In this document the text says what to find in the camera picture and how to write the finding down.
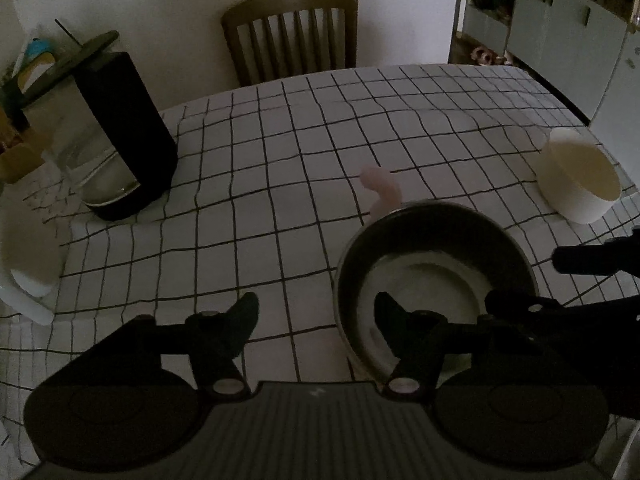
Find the white dish rack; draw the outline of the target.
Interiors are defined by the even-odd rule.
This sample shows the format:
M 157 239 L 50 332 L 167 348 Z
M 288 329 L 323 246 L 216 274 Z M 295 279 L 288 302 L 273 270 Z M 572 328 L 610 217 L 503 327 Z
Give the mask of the white dish rack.
M 1 199 L 1 300 L 39 325 L 53 311 L 41 299 L 52 292 L 63 259 L 54 234 L 19 200 Z

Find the pair of shoes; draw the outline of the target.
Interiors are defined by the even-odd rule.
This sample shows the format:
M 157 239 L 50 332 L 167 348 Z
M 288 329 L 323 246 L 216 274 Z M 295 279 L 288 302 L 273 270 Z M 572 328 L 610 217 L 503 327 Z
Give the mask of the pair of shoes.
M 512 65 L 513 61 L 509 53 L 505 55 L 498 55 L 486 48 L 485 46 L 478 46 L 471 52 L 471 60 L 479 66 L 498 66 L 498 65 Z

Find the cream bowl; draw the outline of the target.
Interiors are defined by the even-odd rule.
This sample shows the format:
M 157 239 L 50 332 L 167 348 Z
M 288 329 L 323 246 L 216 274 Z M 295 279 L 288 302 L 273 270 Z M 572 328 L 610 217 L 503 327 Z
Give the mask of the cream bowl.
M 577 224 L 601 219 L 622 194 L 612 162 L 572 128 L 553 128 L 539 153 L 535 174 L 542 197 Z

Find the glass electric kettle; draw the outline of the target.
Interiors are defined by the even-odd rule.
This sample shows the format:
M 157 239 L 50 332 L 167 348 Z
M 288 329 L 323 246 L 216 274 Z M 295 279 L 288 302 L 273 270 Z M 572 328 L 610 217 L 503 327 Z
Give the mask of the glass electric kettle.
M 127 219 L 165 194 L 177 144 L 118 32 L 96 36 L 49 68 L 24 95 L 29 125 L 51 140 L 72 190 L 105 221 Z

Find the white checked tablecloth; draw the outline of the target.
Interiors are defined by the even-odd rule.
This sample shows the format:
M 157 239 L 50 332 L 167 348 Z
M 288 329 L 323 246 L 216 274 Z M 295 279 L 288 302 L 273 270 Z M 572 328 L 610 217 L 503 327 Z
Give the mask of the white checked tablecloth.
M 29 393 L 138 314 L 180 322 L 256 292 L 260 315 L 240 356 L 262 379 L 341 382 L 348 362 L 332 308 L 335 269 L 375 195 L 364 167 L 393 174 L 407 202 L 439 198 L 500 224 L 532 264 L 542 292 L 568 306 L 635 295 L 621 273 L 556 273 L 553 248 L 600 243 L 639 222 L 626 184 L 601 220 L 576 226 L 541 197 L 535 160 L 554 127 L 579 119 L 524 70 L 406 65 L 283 79 L 163 112 L 178 145 L 169 192 L 137 217 L 97 219 L 52 165 L 12 188 L 62 245 L 62 280 L 40 326 L 1 311 L 1 474 L 37 456 L 22 423 Z

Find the white plate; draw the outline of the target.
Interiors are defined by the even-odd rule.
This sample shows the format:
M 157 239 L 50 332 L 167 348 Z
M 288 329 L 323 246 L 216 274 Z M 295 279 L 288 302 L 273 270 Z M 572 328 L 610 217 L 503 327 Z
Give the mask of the white plate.
M 409 312 L 431 310 L 451 323 L 474 324 L 491 286 L 472 266 L 444 252 L 385 256 L 368 272 L 357 304 L 358 336 L 373 368 L 388 376 L 398 363 L 374 322 L 374 300 L 388 292 Z

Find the grey cupboard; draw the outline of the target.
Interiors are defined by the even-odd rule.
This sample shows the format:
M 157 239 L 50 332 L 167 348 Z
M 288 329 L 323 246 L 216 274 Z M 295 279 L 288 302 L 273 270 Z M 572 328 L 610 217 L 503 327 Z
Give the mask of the grey cupboard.
M 462 36 L 510 54 L 593 120 L 639 0 L 460 0 Z

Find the small pink saucer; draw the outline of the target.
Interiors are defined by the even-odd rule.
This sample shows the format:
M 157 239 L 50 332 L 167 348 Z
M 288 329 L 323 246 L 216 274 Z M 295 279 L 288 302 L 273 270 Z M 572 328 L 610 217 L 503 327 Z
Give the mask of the small pink saucer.
M 359 180 L 366 190 L 375 192 L 378 199 L 370 208 L 372 221 L 378 220 L 401 207 L 401 189 L 394 176 L 379 166 L 364 167 Z

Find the dark metal bowl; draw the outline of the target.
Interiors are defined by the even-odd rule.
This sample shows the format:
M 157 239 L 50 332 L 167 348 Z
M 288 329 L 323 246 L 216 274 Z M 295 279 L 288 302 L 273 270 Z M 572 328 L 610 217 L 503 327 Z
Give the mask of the dark metal bowl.
M 347 244 L 334 286 L 336 324 L 349 359 L 377 382 L 398 359 L 375 326 L 375 296 L 387 292 L 407 311 L 431 310 L 473 324 L 490 292 L 536 296 L 520 245 L 494 220 L 439 200 L 414 202 L 369 222 Z

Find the dark wooden chair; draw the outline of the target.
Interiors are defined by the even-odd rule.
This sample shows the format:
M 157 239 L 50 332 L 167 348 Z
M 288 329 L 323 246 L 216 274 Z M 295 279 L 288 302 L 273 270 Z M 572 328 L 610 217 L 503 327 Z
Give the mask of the dark wooden chair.
M 239 85 L 357 66 L 359 0 L 246 0 L 220 22 Z

